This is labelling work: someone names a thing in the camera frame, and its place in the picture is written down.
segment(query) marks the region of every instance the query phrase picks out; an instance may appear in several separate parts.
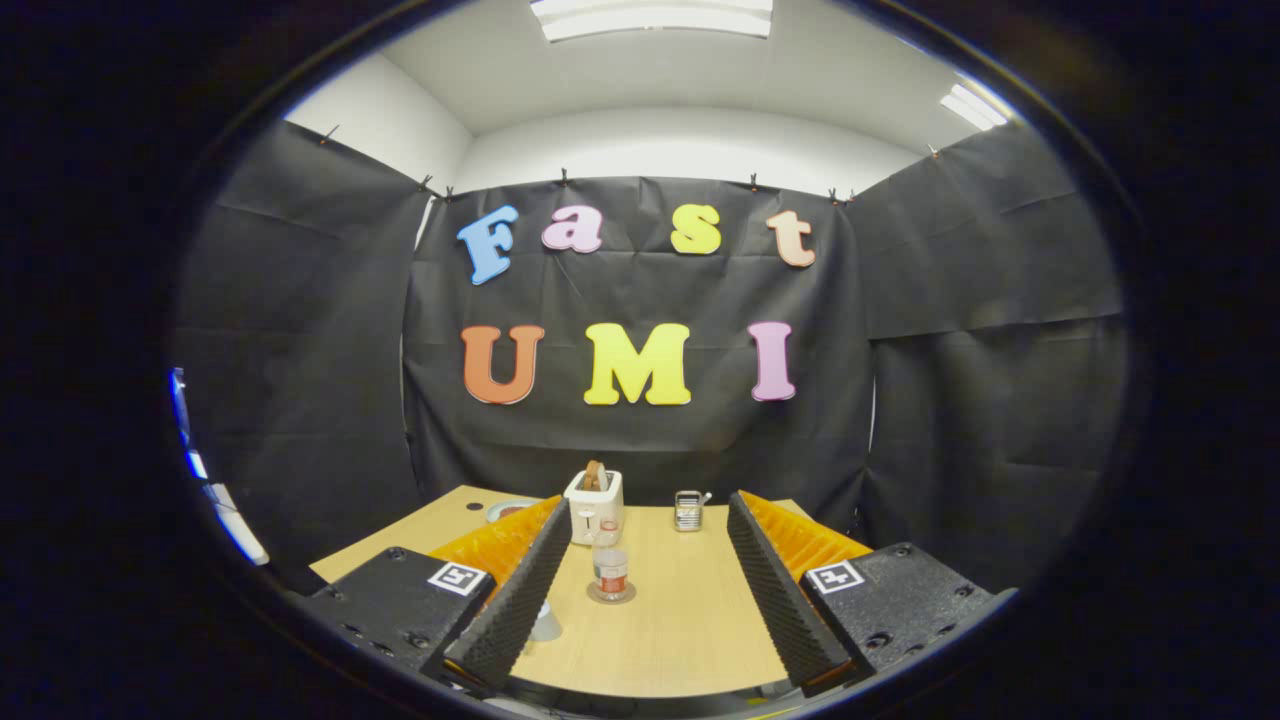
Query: red label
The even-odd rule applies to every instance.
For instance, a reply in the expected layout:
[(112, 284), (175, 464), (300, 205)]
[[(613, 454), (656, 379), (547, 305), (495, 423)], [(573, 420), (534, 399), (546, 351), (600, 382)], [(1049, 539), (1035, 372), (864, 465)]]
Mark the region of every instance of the red label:
[(602, 592), (622, 592), (627, 589), (627, 577), (621, 575), (617, 578), (600, 578), (600, 591)]

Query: table surface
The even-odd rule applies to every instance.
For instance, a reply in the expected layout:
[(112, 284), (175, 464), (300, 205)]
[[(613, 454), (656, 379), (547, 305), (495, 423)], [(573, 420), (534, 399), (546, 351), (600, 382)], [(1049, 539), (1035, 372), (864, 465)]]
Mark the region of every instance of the table surface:
[[(387, 547), (429, 553), (485, 523), (485, 510), (522, 496), (462, 486), (311, 565), (334, 582)], [(484, 509), (467, 510), (468, 502)], [(790, 500), (778, 505), (808, 516)], [(563, 633), (530, 642), (512, 675), (545, 685), (625, 697), (739, 691), (786, 679), (737, 555), (728, 506), (703, 509), (703, 529), (678, 533), (672, 507), (626, 507), (621, 546), (636, 596), (589, 598), (591, 550), (570, 543), (548, 600)]]

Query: black fabric backdrop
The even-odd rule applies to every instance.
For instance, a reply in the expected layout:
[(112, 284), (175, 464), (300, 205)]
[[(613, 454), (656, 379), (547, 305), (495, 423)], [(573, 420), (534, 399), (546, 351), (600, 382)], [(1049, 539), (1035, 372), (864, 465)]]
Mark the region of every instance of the black fabric backdrop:
[[(724, 243), (677, 255), (671, 213), (719, 210)], [(458, 229), (513, 205), (512, 266), (471, 286)], [(550, 251), (550, 213), (605, 215), (595, 254)], [(814, 227), (809, 269), (786, 265), (764, 219)], [(627, 478), (627, 501), (682, 488), (794, 497), (874, 546), (914, 541), (978, 583), (1025, 583), (1096, 487), (1128, 368), (1106, 241), (1047, 146), (1025, 126), (978, 133), (832, 206), (826, 197), (684, 179), (605, 178), (492, 188), (433, 210), (404, 325), (406, 416), (425, 496), (458, 483), (559, 492), (588, 457)], [(750, 397), (746, 325), (791, 323), (796, 397)], [(639, 348), (662, 322), (689, 325), (685, 407), (593, 407), (591, 323)], [(494, 378), (513, 372), (506, 332), (547, 338), (536, 384), (512, 406), (462, 384), (462, 328), (503, 331)], [(874, 363), (869, 352), (874, 354)], [(874, 366), (874, 446), (867, 457)], [(855, 528), (858, 518), (865, 527)]]
[[(721, 247), (680, 255), (672, 213), (694, 202), (721, 217)], [(458, 231), (512, 205), (512, 265), (471, 284)], [(590, 205), (604, 214), (603, 246), (553, 251), (541, 232), (552, 213)], [(817, 261), (787, 265), (765, 219), (795, 210), (812, 224)], [(749, 488), (794, 497), (820, 520), (847, 528), (859, 495), (870, 420), (870, 355), (860, 311), (856, 238), (826, 197), (714, 181), (575, 179), (492, 188), (438, 202), (413, 259), (404, 314), (406, 418), (425, 496), (460, 483), (535, 496), (559, 493), (591, 457), (625, 477), (628, 503), (669, 505), (677, 489), (724, 501)], [(755, 343), (748, 325), (790, 323), (785, 402), (751, 398)], [(640, 350), (659, 323), (690, 329), (685, 406), (589, 406), (593, 323), (618, 323)], [(512, 377), (513, 325), (535, 324), (532, 392), (515, 405), (485, 405), (462, 379), (460, 332), (494, 325), (493, 377)]]
[(399, 331), (426, 195), (280, 123), (210, 208), (173, 337), (192, 429), (273, 564), (302, 568), (421, 505)]
[(977, 583), (1024, 584), (1110, 448), (1129, 343), (1085, 200), (1025, 126), (945, 149), (849, 205), (876, 420), (861, 509)]
[[(794, 497), (1000, 589), (1025, 583), (1096, 486), (1128, 366), (1120, 296), (1084, 200), (1024, 127), (847, 205), (691, 179), (476, 191), (435, 204), (416, 252), (426, 195), (317, 141), (282, 123), (237, 168), (193, 246), (174, 336), (210, 475), (276, 562), (302, 566), (462, 483), (550, 496), (598, 457), (630, 503), (685, 488)], [(719, 211), (712, 255), (671, 245), (689, 202)], [(472, 286), (457, 232), (508, 204), (512, 266)], [(579, 204), (603, 211), (603, 247), (545, 249), (552, 211)], [(813, 225), (809, 268), (777, 254), (764, 220), (782, 210)], [(764, 320), (794, 328), (788, 401), (750, 395), (748, 325)], [(659, 323), (687, 325), (692, 402), (586, 405), (593, 323), (621, 324), (637, 350)], [(547, 331), (532, 392), (476, 401), (461, 331), (503, 332), (503, 382), (520, 324)]]

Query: plate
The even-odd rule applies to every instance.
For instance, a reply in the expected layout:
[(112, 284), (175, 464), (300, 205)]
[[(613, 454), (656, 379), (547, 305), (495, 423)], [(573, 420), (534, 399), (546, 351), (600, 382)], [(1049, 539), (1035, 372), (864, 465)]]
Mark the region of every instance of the plate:
[(494, 505), (490, 505), (489, 510), (485, 510), (485, 519), (488, 521), (493, 523), (498, 518), (502, 518), (502, 511), (503, 510), (508, 510), (508, 509), (520, 510), (521, 507), (529, 507), (530, 505), (538, 505), (538, 501), (536, 500), (508, 500), (506, 502), (497, 502)]

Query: screw hole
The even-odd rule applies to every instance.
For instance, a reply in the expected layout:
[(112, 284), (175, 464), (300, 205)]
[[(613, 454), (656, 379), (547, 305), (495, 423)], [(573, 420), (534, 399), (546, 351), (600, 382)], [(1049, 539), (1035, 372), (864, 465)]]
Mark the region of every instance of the screw hole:
[(874, 635), (867, 638), (867, 648), (876, 650), (878, 647), (884, 647), (893, 641), (893, 637), (888, 633), (876, 633)]

